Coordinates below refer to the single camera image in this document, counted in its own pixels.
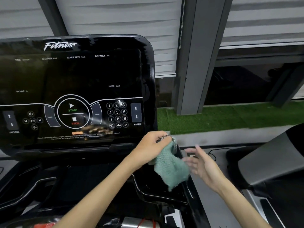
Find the dark window glass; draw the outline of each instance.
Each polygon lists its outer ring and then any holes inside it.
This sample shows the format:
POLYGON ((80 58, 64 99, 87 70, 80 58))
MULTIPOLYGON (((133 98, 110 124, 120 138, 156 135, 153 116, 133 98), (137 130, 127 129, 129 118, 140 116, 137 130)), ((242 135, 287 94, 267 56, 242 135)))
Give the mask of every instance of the dark window glass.
POLYGON ((204 105, 269 101, 268 95, 282 74, 283 78, 301 64, 215 67, 204 105))
POLYGON ((156 107, 171 107, 174 77, 155 79, 156 107))

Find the green turf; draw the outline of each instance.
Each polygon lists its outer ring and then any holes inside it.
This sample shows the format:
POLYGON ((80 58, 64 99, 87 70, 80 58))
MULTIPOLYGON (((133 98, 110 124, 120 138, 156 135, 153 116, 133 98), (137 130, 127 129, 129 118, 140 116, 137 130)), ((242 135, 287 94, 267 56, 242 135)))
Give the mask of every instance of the green turf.
POLYGON ((290 102, 283 108, 270 103, 235 105, 233 108, 249 128, 296 125, 304 122, 304 106, 290 102))
POLYGON ((164 131, 170 130, 166 108, 157 109, 157 122, 158 122, 158 130, 164 130, 164 131))
POLYGON ((229 130, 247 127, 231 106, 205 107, 201 114, 179 115, 167 109, 171 134, 229 130))

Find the person's right hand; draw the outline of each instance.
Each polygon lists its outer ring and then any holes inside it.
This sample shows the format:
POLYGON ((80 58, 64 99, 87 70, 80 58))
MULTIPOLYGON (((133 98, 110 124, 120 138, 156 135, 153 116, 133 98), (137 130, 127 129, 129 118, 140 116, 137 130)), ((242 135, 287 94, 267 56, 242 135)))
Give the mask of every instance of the person's right hand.
POLYGON ((198 145, 185 149, 186 153, 195 153, 197 157, 184 157, 183 161, 192 173, 198 175, 212 190, 220 193, 228 179, 224 176, 215 161, 198 145))

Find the power cord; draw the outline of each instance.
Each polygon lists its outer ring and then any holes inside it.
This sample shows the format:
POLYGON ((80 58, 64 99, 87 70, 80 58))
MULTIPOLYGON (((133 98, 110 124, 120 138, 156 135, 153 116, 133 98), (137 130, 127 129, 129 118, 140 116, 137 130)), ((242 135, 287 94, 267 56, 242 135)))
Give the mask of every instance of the power cord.
POLYGON ((214 150, 220 150, 220 149, 229 149, 229 150, 232 150, 232 149, 230 149, 230 148, 219 148, 219 149, 212 149, 212 150, 210 150, 209 152, 207 152, 207 154, 210 156, 210 155, 212 155, 215 159, 214 159, 214 161, 216 161, 216 157, 215 157, 215 155, 213 154, 213 153, 211 153, 212 151, 214 151, 214 150))

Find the microfiber cloth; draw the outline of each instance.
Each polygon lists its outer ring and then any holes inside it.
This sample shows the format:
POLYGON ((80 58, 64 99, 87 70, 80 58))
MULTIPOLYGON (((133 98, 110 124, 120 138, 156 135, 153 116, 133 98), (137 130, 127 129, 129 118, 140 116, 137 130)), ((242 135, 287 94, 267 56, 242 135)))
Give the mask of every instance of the microfiber cloth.
MULTIPOLYGON (((161 137, 156 142, 160 142, 167 136, 170 135, 161 137)), ((154 165, 154 171, 161 176, 164 183, 168 186, 168 191, 172 191, 178 184, 187 180, 190 175, 188 165, 180 158, 174 156, 176 152, 177 143, 172 137, 172 141, 156 158, 148 163, 149 165, 154 165)))

